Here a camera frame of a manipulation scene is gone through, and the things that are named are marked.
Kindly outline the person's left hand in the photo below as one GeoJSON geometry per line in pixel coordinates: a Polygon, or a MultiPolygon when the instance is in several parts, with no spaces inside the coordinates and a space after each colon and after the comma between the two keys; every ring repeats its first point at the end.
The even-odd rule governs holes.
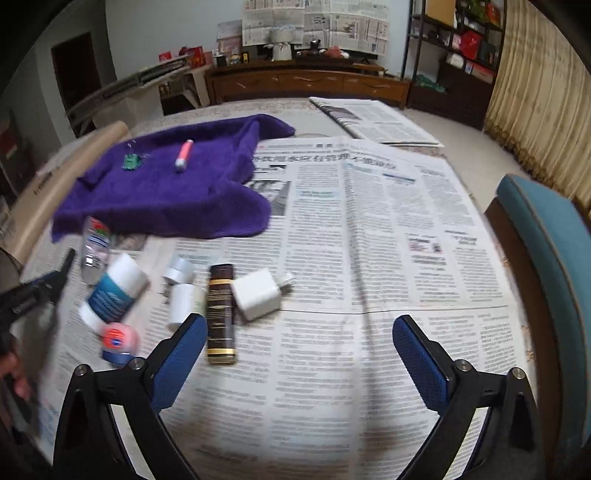
{"type": "Polygon", "coordinates": [[[27,382],[24,370],[19,357],[12,351],[9,351],[1,357],[0,361],[1,377],[10,375],[13,379],[13,390],[15,394],[25,401],[30,400],[31,389],[27,382]]]}

